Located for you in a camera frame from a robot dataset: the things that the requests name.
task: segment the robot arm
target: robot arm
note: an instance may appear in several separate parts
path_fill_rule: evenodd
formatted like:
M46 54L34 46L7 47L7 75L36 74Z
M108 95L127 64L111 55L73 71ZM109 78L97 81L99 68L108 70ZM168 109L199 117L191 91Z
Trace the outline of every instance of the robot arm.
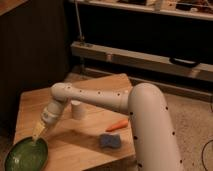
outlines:
M128 92L77 89L57 83L51 88L53 100L44 109L33 138L54 125L67 102L79 100L130 116L139 170L182 171L183 164L175 132L162 92L148 83L138 84Z

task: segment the blue sponge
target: blue sponge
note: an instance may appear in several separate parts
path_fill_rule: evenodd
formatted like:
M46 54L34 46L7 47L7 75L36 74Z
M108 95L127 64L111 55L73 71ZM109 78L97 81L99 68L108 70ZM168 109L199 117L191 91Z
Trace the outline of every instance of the blue sponge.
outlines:
M104 148L104 147L120 148L121 147L120 135L119 134L115 134L115 135L101 134L100 146L101 148Z

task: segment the cable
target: cable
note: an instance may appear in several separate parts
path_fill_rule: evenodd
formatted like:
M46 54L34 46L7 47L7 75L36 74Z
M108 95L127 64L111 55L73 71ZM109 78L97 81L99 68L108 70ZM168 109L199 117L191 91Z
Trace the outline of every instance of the cable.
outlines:
M201 152L201 162L202 162L202 165L203 165L203 167L204 167L204 169L205 169L205 171L208 171L208 169L206 168L206 165L205 165L205 163L204 163L204 151L205 151L205 149L206 149L206 146L209 144L209 143L211 143L211 142L213 142L213 139L212 140L209 140L204 146L203 146L203 149L202 149L202 152Z

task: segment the black dot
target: black dot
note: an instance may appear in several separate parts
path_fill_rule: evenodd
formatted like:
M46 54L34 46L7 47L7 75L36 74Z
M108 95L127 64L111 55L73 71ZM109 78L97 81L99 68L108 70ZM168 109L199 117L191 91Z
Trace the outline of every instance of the black dot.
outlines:
M140 163L138 163L138 166L139 166L139 167L143 167L142 164L140 164Z

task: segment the white cup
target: white cup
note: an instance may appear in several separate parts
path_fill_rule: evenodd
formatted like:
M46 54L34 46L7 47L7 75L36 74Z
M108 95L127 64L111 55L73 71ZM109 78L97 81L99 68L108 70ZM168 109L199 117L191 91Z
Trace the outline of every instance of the white cup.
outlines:
M85 117L86 110L82 102L77 100L71 100L71 115L73 119L81 120Z

